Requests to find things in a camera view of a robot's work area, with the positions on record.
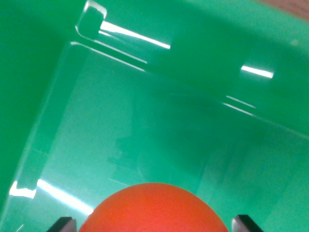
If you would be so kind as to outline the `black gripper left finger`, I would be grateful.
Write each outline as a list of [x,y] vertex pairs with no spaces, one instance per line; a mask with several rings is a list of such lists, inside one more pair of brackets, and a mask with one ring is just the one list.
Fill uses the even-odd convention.
[[47,232],[77,232],[76,219],[72,217],[60,217]]

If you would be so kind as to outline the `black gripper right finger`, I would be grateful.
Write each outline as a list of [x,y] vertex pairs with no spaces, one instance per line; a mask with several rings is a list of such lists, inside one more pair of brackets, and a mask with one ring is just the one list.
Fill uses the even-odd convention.
[[237,215],[232,219],[232,232],[263,232],[249,215]]

